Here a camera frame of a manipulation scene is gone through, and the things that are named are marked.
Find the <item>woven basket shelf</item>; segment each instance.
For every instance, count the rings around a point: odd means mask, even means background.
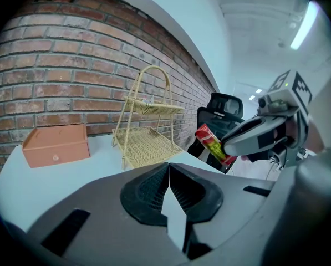
[[[154,101],[153,104],[145,103],[142,98],[137,98],[137,93],[142,76],[148,69],[155,68],[160,70],[165,76],[166,87],[162,101]],[[169,89],[169,104],[165,103],[165,95]],[[171,84],[169,76],[166,72],[158,66],[148,66],[144,68],[138,78],[134,81],[132,88],[125,98],[126,102],[123,106],[119,122],[116,129],[113,129],[113,141],[112,145],[117,145],[123,151],[122,166],[126,168],[126,162],[132,167],[142,167],[147,165],[153,165],[168,160],[169,158],[182,152],[182,148],[178,147],[174,143],[174,131],[173,131],[173,117],[172,115],[183,110],[182,107],[172,105],[171,100]],[[130,110],[127,128],[120,128],[120,123],[125,109]],[[139,114],[149,115],[156,114],[158,117],[158,124],[156,130],[151,127],[135,127],[131,128],[130,123],[133,112],[136,111]],[[158,133],[159,122],[161,115],[170,115],[171,118],[171,141]]]

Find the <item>ceiling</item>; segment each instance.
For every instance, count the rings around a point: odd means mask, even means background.
[[[290,48],[309,0],[219,2],[230,30],[235,95],[251,96],[257,88],[267,89],[288,69],[300,72],[313,95],[328,81],[331,76],[331,26],[322,11],[298,50]]]

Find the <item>fluorescent light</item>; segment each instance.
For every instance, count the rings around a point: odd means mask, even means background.
[[[318,14],[318,9],[319,6],[316,2],[310,1],[308,3],[308,8],[303,18],[301,27],[299,28],[296,36],[293,39],[293,42],[291,43],[292,49],[297,50],[301,46],[302,41],[304,41],[305,37],[313,26],[313,23]]]

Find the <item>white table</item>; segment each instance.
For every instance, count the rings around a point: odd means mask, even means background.
[[[17,146],[0,174],[1,217],[26,232],[46,210],[85,184],[123,172],[122,153],[111,141],[112,135],[90,137],[90,158],[39,168],[30,168],[21,145]],[[185,151],[168,162],[220,173]]]

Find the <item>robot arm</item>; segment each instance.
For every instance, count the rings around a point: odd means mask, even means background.
[[[222,150],[230,156],[249,155],[252,159],[275,158],[288,167],[296,162],[297,150],[308,135],[307,106],[312,93],[297,71],[277,77],[268,93],[258,99],[258,115],[241,123],[222,138]],[[295,118],[297,138],[285,134],[285,122]]]

